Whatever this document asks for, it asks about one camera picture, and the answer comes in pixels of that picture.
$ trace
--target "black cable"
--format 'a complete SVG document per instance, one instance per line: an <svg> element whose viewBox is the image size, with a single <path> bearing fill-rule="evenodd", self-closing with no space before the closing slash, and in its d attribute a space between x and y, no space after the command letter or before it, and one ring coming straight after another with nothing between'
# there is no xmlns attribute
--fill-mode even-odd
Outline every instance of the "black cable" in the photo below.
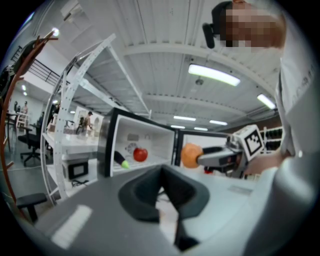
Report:
<svg viewBox="0 0 320 256"><path fill-rule="evenodd" d="M87 182L89 182L89 180L85 180L85 181L79 181L79 180L76 180L76 179L74 179L72 182L71 182L71 184L72 184L72 187L74 188L74 187L77 187L77 186L80 186L80 185L85 185L85 186L87 186Z"/></svg>

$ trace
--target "hand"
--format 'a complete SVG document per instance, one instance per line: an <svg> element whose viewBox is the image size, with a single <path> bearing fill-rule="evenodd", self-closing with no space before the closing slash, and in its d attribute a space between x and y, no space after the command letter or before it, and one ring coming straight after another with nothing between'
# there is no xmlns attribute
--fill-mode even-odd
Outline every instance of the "hand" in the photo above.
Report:
<svg viewBox="0 0 320 256"><path fill-rule="evenodd" d="M251 160L244 174L261 174L264 170L271 167L278 167L282 162L282 158L277 153L270 155L259 155Z"/></svg>

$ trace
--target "black headset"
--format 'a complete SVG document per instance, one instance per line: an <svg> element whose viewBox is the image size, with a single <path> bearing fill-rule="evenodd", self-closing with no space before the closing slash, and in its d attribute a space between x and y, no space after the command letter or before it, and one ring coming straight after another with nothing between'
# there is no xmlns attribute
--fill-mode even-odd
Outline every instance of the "black headset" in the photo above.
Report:
<svg viewBox="0 0 320 256"><path fill-rule="evenodd" d="M232 6L232 1L225 1L219 3L216 7L212 9L212 23L203 23L202 30L204 33L206 45L208 48L213 49L215 47L214 37L220 35L220 16L223 12L229 9ZM226 42L227 47L232 47L232 41Z"/></svg>

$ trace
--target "tomato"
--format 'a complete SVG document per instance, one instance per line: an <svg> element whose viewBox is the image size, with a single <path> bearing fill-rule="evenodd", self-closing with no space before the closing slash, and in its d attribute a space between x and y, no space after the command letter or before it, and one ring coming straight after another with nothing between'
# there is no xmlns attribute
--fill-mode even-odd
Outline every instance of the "tomato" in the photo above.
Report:
<svg viewBox="0 0 320 256"><path fill-rule="evenodd" d="M137 147L133 151L133 158L134 158L134 160L136 160L138 162L145 161L147 159L147 157L148 157L148 151L145 148Z"/></svg>

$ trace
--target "office chair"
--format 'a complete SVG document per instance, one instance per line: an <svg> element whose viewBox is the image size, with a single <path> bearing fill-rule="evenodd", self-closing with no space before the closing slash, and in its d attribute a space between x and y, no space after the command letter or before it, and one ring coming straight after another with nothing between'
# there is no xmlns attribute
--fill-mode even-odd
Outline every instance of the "office chair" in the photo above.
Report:
<svg viewBox="0 0 320 256"><path fill-rule="evenodd" d="M27 144L28 148L32 148L32 152L25 152L20 154L20 158L23 160L23 156L28 156L24 161L23 161L23 166L26 167L26 162L31 159L31 158L37 158L39 161L40 160L40 153L37 153L36 150L40 149L40 139L41 139L41 125L32 125L32 127L35 127L36 134L31 134L30 132L32 131L31 128L23 126L21 128L25 129L26 134L25 135L20 135L18 136L18 140Z"/></svg>

